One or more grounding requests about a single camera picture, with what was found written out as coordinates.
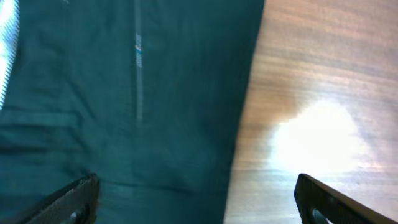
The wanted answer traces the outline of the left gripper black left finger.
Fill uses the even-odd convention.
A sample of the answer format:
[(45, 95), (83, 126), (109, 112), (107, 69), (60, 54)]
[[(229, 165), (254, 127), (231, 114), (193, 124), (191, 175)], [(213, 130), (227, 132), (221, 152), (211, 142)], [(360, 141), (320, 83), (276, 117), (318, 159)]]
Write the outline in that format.
[(100, 196), (96, 174), (80, 178), (12, 218), (12, 224), (94, 224)]

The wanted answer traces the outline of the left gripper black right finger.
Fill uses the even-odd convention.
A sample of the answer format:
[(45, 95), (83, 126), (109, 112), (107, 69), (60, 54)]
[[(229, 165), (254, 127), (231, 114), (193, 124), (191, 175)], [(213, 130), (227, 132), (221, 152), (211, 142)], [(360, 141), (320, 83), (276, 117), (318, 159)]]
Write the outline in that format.
[(308, 174), (299, 174), (294, 198), (302, 224), (397, 224)]

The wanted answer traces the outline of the black shorts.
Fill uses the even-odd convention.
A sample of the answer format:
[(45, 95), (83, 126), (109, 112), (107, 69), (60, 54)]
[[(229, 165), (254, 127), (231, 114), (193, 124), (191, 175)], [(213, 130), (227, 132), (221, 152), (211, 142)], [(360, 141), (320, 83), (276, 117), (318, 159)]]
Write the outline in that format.
[(20, 1), (1, 219), (95, 173), (98, 223), (222, 223), (263, 8)]

